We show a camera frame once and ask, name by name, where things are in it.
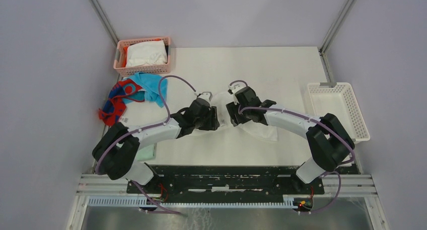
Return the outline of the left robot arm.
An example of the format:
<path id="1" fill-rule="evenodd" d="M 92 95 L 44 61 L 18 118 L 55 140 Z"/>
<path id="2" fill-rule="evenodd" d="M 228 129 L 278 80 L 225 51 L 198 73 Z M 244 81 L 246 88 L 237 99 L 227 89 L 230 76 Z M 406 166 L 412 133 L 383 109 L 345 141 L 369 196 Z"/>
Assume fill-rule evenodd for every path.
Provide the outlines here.
<path id="1" fill-rule="evenodd" d="M 154 171 L 136 159 L 137 152 L 161 141 L 190 135 L 194 130 L 215 131 L 219 128 L 217 107 L 210 101 L 196 98 L 189 107 L 171 114 L 164 122 L 135 129 L 115 123 L 92 151 L 95 172 L 110 180 L 126 179 L 137 182 L 146 193 L 158 188 Z"/>

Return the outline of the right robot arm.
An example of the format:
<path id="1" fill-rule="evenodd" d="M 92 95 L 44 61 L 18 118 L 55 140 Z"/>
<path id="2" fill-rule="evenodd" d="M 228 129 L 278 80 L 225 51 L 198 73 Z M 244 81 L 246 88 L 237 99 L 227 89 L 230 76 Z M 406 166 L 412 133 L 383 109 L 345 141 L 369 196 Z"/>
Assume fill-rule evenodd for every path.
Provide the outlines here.
<path id="1" fill-rule="evenodd" d="M 294 192 L 305 193 L 317 177 L 354 160 L 355 144 L 335 115 L 312 116 L 286 109 L 272 100 L 261 101 L 251 87 L 241 82 L 230 84 L 228 92 L 234 98 L 226 105 L 234 126 L 254 122 L 285 129 L 307 140 L 311 157 L 293 174 Z"/>

